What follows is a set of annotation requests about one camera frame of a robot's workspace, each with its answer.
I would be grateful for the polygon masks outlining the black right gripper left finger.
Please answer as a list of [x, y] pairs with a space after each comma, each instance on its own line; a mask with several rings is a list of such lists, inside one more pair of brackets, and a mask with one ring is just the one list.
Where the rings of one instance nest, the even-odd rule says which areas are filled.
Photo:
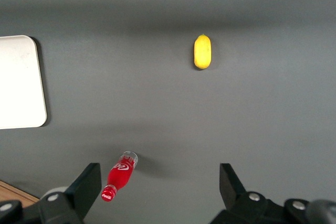
[[55, 188], [39, 201], [41, 223], [84, 223], [100, 191], [100, 164], [90, 163], [69, 187]]

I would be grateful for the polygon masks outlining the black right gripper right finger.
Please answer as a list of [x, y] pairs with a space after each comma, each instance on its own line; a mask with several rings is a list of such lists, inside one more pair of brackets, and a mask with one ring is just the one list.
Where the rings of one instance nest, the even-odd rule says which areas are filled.
[[283, 223], [283, 208], [247, 191], [229, 163], [220, 164], [219, 191], [225, 209], [211, 223]]

